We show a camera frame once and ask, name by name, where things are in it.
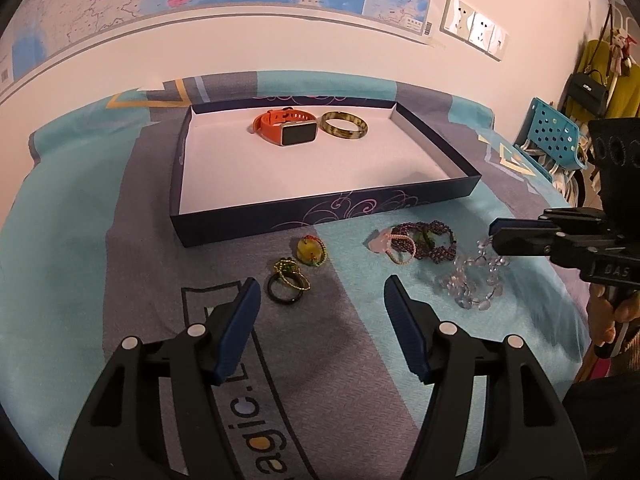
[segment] orange watch strap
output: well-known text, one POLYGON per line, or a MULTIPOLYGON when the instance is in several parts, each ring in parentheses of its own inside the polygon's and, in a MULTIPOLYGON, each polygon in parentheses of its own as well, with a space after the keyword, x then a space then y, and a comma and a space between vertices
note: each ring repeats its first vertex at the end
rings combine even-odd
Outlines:
POLYGON ((315 115, 294 108, 269 110, 254 119, 254 132, 260 133, 275 144, 282 143, 282 124, 299 121, 317 121, 315 115))

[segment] black bangle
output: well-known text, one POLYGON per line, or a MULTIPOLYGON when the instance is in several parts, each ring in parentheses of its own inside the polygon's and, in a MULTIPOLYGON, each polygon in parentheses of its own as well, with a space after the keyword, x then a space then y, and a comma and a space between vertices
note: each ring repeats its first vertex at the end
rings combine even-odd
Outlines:
MULTIPOLYGON (((298 273, 289 272, 288 270, 283 270, 282 275, 288 280, 292 280, 300 288, 304 288, 305 282, 302 280, 302 278, 300 278, 300 275, 298 273)), ((273 301, 274 303, 279 303, 280 305, 291 305, 296 303, 297 301, 300 301, 300 298, 302 298, 302 295, 304 294, 303 290, 298 290, 297 291, 298 293, 290 300, 284 300, 283 298, 279 298, 273 293, 273 291, 271 290, 271 287, 279 279, 280 279, 280 275, 276 272, 269 278, 269 281, 267 282, 267 296, 270 298, 270 300, 273 301)))

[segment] white wall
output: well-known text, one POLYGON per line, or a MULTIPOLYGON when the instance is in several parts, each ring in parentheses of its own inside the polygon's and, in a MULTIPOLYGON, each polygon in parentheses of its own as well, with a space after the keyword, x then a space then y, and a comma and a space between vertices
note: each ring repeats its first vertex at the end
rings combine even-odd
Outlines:
POLYGON ((31 169, 31 132, 75 108, 150 81, 244 70, 388 78, 489 106, 495 129, 513 140, 532 97, 558 101, 583 37, 597 37, 607 1, 465 1, 509 33, 503 61, 436 30, 441 16, 435 14, 444 0, 434 0, 429 15, 435 46, 338 23, 242 16, 165 25, 77 54, 0 105, 0 224, 31 169))

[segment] silver screw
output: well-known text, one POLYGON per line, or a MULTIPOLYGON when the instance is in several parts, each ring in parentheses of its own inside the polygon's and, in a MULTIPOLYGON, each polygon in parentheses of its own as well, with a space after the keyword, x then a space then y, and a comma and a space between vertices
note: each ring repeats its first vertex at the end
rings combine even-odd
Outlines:
POLYGON ((191 337, 200 337, 206 331, 207 331, 207 328, 204 325, 200 323, 196 323, 195 325, 191 325, 187 329, 187 334, 189 334, 191 337))
POLYGON ((136 346, 138 346, 137 337, 129 336, 125 338, 124 341, 122 342, 122 347, 125 350, 133 350, 136 346))
POLYGON ((524 346, 524 339, 519 335, 510 335, 507 338, 507 344, 512 348, 522 348, 524 346))
POLYGON ((438 328, 443 334, 446 334, 446 335, 454 335, 458 331, 458 327, 449 321, 445 321, 444 323, 441 323, 438 328))

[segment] bag strap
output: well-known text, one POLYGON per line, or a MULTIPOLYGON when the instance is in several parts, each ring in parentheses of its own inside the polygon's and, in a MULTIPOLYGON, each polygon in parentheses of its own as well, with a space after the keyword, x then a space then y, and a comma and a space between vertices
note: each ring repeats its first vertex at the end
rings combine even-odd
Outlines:
MULTIPOLYGON (((589 74, 591 74, 593 72, 600 73, 597 70, 591 70, 591 65, 593 64, 593 60, 596 57, 596 53, 598 52, 598 49, 600 48, 600 45, 602 44, 602 39, 604 38, 604 31, 607 28, 607 23, 609 23, 609 20, 610 20, 610 27, 609 27, 610 28, 610 34, 609 34, 610 41, 609 41, 609 46, 611 46, 613 44, 613 5, 612 4, 609 4, 609 10, 607 11, 607 17, 605 18, 604 25, 602 26, 602 30, 600 31, 600 37, 598 38, 598 44, 597 44, 596 48, 594 49, 593 54, 591 54, 591 59, 587 63, 587 66, 584 67, 584 70, 583 70, 584 73, 587 73, 587 72, 589 74)), ((609 49, 609 61, 607 63, 607 74, 606 74, 605 79, 609 78, 609 71, 611 69, 611 62, 612 62, 612 52, 611 52, 611 49, 609 49)))

